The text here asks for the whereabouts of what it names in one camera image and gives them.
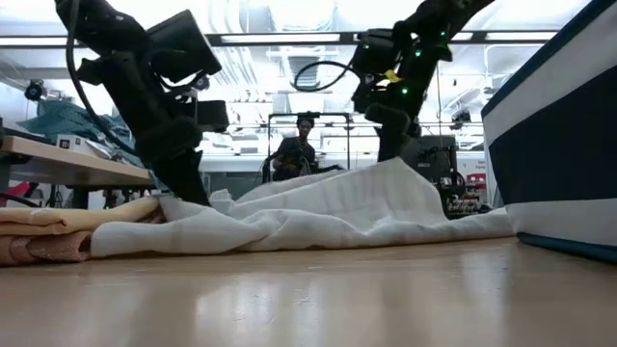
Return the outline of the navy and white fabric basket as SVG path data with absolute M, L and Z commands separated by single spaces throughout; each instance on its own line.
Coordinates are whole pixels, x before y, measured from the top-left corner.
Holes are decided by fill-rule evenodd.
M 617 265 L 617 0 L 590 0 L 481 116 L 517 238 Z

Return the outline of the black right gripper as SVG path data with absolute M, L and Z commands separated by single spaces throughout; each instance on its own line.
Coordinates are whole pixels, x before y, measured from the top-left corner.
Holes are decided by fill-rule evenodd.
M 379 162 L 399 156 L 410 137 L 421 136 L 418 114 L 425 100 L 423 90 L 402 82 L 390 83 L 385 87 L 360 83 L 351 100 L 356 112 L 364 114 L 369 121 L 383 125 L 377 130 Z

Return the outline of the black monitor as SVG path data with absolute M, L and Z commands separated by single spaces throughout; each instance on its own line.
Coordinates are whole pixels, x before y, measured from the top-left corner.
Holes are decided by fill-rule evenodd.
M 453 136 L 427 135 L 408 142 L 400 157 L 429 182 L 440 183 L 458 172 L 456 150 Z

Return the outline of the white waffle towel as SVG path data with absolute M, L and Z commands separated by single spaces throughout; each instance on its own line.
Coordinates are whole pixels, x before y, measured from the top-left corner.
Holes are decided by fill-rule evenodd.
M 351 249 L 514 234 L 503 209 L 447 219 L 437 189 L 400 159 L 261 185 L 208 207 L 170 196 L 159 201 L 165 223 L 103 224 L 92 255 Z

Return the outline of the wooden workbench with grey frame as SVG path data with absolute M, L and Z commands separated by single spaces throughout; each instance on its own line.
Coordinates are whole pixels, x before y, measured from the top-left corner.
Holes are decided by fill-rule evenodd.
M 7 136 L 0 147 L 0 193 L 8 191 L 12 179 L 64 185 L 78 208 L 88 206 L 91 191 L 153 187 L 145 169 Z

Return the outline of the small white box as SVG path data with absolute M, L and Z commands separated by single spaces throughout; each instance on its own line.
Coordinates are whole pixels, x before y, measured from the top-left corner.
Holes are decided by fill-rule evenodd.
M 110 160 L 112 158 L 112 152 L 108 147 L 77 135 L 58 135 L 56 145 L 59 148 L 92 157 L 105 160 Z

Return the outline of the pink towel with white lines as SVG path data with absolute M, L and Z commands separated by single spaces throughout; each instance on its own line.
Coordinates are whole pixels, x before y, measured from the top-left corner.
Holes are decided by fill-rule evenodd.
M 91 231 L 41 236 L 0 236 L 0 267 L 78 263 L 91 257 Z

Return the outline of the person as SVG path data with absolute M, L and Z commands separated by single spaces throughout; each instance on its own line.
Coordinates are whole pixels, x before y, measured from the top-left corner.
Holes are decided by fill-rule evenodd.
M 309 143 L 308 136 L 314 127 L 314 119 L 298 118 L 296 127 L 299 131 L 295 137 L 284 138 L 272 160 L 274 181 L 284 181 L 299 177 L 302 173 L 311 174 L 317 169 L 315 149 Z

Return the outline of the teal cloth pile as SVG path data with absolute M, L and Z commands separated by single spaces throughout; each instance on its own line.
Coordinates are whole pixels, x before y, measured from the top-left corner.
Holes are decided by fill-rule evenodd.
M 77 135 L 107 147 L 113 157 L 137 167 L 144 166 L 137 155 L 111 141 L 84 108 L 63 100 L 40 101 L 37 115 L 17 124 L 26 131 L 42 135 L 53 142 L 56 142 L 60 135 Z

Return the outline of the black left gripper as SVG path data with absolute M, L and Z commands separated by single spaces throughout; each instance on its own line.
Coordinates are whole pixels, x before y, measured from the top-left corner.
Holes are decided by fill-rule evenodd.
M 157 178 L 182 200 L 209 206 L 194 151 L 203 132 L 226 132 L 229 126 L 224 100 L 192 101 L 173 106 L 173 115 L 147 116 L 134 130 L 135 150 Z

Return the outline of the yellow towel with white lines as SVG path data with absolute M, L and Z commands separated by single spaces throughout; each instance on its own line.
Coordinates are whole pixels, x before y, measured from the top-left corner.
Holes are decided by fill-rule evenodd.
M 94 230 L 110 222 L 137 222 L 159 208 L 159 200 L 146 197 L 111 209 L 2 207 L 0 236 L 59 235 Z

